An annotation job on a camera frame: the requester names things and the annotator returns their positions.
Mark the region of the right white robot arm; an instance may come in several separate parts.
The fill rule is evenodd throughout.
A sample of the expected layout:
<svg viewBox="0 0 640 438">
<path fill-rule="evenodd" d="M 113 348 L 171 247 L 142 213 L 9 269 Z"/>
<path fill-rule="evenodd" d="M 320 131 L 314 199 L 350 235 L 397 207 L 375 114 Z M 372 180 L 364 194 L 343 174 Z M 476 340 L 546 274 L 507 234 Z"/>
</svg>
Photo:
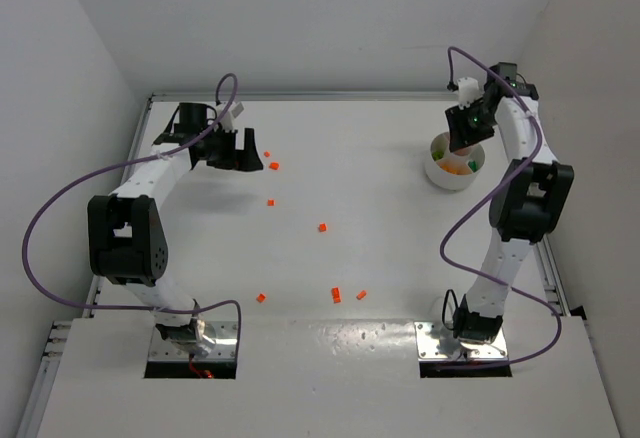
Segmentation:
<svg viewBox="0 0 640 438">
<path fill-rule="evenodd" d="M 498 190 L 488 199 L 488 251 L 450 325 L 461 341 L 491 343 L 501 330 L 505 302 L 522 262 L 557 226 L 574 170 L 549 149 L 538 118 L 537 89 L 519 80 L 516 64 L 491 66 L 484 85 L 458 80 L 451 87 L 459 103 L 445 112 L 450 151 L 500 135 L 509 161 Z"/>
</svg>

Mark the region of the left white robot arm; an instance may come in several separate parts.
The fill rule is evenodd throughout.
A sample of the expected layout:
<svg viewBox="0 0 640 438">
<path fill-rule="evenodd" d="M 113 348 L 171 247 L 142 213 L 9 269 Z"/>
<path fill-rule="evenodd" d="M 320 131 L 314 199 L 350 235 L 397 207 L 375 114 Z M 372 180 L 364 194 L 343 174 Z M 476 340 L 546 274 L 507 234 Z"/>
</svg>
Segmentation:
<svg viewBox="0 0 640 438">
<path fill-rule="evenodd" d="M 166 273 L 169 248 L 160 208 L 180 179 L 200 162 L 221 170 L 256 172 L 263 168 L 255 132 L 244 131 L 236 146 L 239 102 L 182 102 L 154 140 L 150 161 L 111 194 L 88 203 L 89 258 L 93 273 L 133 294 L 155 316 L 163 340 L 198 357 L 213 350 L 197 301 Z"/>
</svg>

